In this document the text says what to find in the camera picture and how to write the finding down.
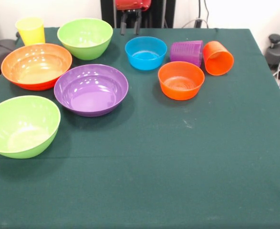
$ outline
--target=orange cup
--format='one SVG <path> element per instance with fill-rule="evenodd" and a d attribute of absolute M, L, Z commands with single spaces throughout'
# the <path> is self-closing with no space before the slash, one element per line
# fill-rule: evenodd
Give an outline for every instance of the orange cup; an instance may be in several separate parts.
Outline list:
<path fill-rule="evenodd" d="M 211 75 L 226 74 L 233 67 L 233 55 L 219 42 L 208 42 L 203 48 L 206 71 Z"/>

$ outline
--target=green bowl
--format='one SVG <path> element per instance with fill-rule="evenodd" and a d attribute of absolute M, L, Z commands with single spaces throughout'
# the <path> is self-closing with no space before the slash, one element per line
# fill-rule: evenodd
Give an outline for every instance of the green bowl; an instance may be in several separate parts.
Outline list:
<path fill-rule="evenodd" d="M 56 136 L 60 112 L 40 96 L 19 96 L 0 103 L 0 154 L 30 158 L 42 153 Z"/>
<path fill-rule="evenodd" d="M 64 24 L 57 37 L 70 53 L 81 60 L 93 60 L 107 49 L 113 29 L 107 22 L 95 18 L 82 18 Z"/>

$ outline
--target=plastic bowl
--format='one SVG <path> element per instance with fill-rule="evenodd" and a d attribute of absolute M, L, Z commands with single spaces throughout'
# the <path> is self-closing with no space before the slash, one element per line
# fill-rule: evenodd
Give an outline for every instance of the plastic bowl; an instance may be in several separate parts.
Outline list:
<path fill-rule="evenodd" d="M 156 37 L 136 37 L 127 42 L 125 51 L 134 68 L 153 70 L 162 64 L 167 46 Z"/>
<path fill-rule="evenodd" d="M 6 79 L 21 88 L 42 91 L 54 87 L 72 64 L 72 56 L 56 44 L 23 46 L 6 56 L 1 65 Z"/>
<path fill-rule="evenodd" d="M 56 136 L 58 107 L 40 96 L 19 96 L 0 103 L 0 154 L 30 158 L 42 153 Z"/>
<path fill-rule="evenodd" d="M 126 77 L 102 64 L 87 64 L 67 71 L 54 86 L 56 99 L 72 112 L 86 117 L 113 111 L 128 91 Z"/>
<path fill-rule="evenodd" d="M 93 60 L 107 49 L 113 29 L 107 22 L 95 18 L 82 18 L 64 24 L 57 37 L 73 56 Z"/>
<path fill-rule="evenodd" d="M 205 75 L 199 67 L 183 61 L 163 65 L 158 77 L 163 93 L 175 100 L 193 98 L 205 80 Z"/>

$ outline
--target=purple cup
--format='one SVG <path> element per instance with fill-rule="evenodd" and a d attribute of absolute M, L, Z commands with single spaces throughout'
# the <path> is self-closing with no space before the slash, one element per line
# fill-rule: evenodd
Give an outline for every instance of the purple cup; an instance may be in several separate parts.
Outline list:
<path fill-rule="evenodd" d="M 203 41 L 174 42 L 170 48 L 170 60 L 186 61 L 200 67 L 202 49 Z"/>

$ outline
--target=cup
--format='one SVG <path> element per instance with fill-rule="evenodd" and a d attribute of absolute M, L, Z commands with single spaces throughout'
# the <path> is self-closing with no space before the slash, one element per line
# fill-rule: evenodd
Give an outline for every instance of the cup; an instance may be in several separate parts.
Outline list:
<path fill-rule="evenodd" d="M 203 41 L 175 42 L 170 48 L 171 61 L 185 61 L 201 66 Z"/>
<path fill-rule="evenodd" d="M 15 26 L 24 45 L 45 43 L 43 20 L 41 18 L 23 18 L 17 21 Z"/>
<path fill-rule="evenodd" d="M 211 75 L 223 75 L 231 70 L 233 55 L 219 42 L 208 42 L 203 48 L 206 71 Z"/>

